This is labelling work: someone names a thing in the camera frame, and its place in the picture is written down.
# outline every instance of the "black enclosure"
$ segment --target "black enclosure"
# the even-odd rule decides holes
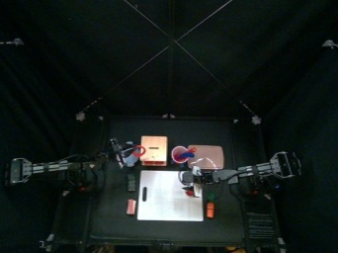
[[[294,151],[302,175],[275,197],[287,252],[337,252],[337,10],[334,0],[1,0],[0,252],[44,252],[63,187],[5,188],[8,162],[96,152],[130,136],[127,125],[112,132],[127,118],[160,129],[198,121],[204,143],[222,135],[207,135],[214,123],[246,123],[258,138],[245,130],[239,143],[258,148],[237,157],[250,163]]]

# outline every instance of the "small object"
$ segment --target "small object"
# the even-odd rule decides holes
[[[187,149],[184,146],[176,146],[171,151],[171,159],[176,164],[184,163],[188,157],[180,157],[180,154],[186,153]]]
[[[136,201],[128,200],[128,207],[127,207],[127,214],[134,215],[135,214],[135,207],[136,207]]]
[[[186,157],[187,158],[192,158],[195,155],[194,153],[191,152],[183,152],[180,155],[176,155],[176,157],[174,158],[175,160],[180,160],[180,159],[184,159]]]
[[[215,204],[213,202],[206,204],[206,216],[209,218],[214,218],[215,216]]]

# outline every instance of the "orange box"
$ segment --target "orange box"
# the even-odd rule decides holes
[[[167,166],[168,138],[166,136],[142,136],[146,154],[140,157],[144,166]]]

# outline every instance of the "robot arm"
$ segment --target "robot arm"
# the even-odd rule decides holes
[[[265,176],[275,176],[281,179],[298,176],[301,174],[301,163],[295,154],[286,152],[277,153],[270,162],[258,165],[239,167],[238,170],[217,170],[202,171],[194,167],[192,171],[182,174],[182,183],[196,184],[217,184],[221,181],[227,181],[229,184],[235,184],[243,177],[254,177],[259,179]]]
[[[132,142],[119,143],[114,138],[108,142],[107,152],[102,152],[92,159],[83,159],[86,156],[72,155],[56,162],[33,164],[25,158],[16,158],[8,165],[5,172],[5,186],[15,186],[29,181],[35,174],[50,172],[67,172],[68,182],[71,185],[83,186],[84,182],[98,180],[102,173],[102,166],[108,159],[118,160],[120,167],[134,166],[139,157],[144,154],[146,149]]]
[[[15,186],[28,182],[35,174],[62,172],[66,170],[99,170],[103,162],[104,160],[100,159],[84,162],[70,162],[70,159],[64,158],[58,162],[33,164],[25,158],[16,158],[12,160],[7,169],[5,186]]]

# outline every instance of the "black table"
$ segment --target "black table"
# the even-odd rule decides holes
[[[267,161],[259,128],[247,120],[234,122],[213,119],[114,118],[110,121],[108,134],[104,134],[104,138],[106,141],[108,137],[116,137],[120,142],[132,140],[135,143],[140,143],[143,135],[168,137],[168,166],[152,167],[154,170],[178,169],[176,165],[170,164],[170,151],[178,145],[222,146],[225,169],[237,169],[239,166]],[[275,226],[274,203],[265,199],[259,205],[251,205],[246,200],[243,202],[234,192],[231,194],[227,183],[203,188],[203,196],[209,192],[214,192],[219,196],[215,202],[215,218],[213,219],[209,219],[204,214],[203,221],[146,221],[138,220],[136,215],[127,215],[128,199],[136,200],[139,198],[139,175],[143,169],[150,168],[144,167],[140,162],[134,169],[123,170],[116,162],[107,163],[104,191],[95,198],[88,198],[90,211],[86,213],[86,222],[80,224],[80,229],[84,232],[74,236],[74,233],[66,232],[67,229],[63,228],[58,230],[58,238],[64,240],[72,236],[71,241],[78,242],[79,239],[75,239],[78,237],[80,244],[86,246],[107,243],[114,245],[160,245],[163,247],[171,245],[247,246],[253,242],[249,232],[250,215],[267,213],[277,231],[273,236],[274,243],[277,242],[279,232]],[[131,172],[135,173],[138,182],[138,191],[134,193],[127,191],[127,174]]]

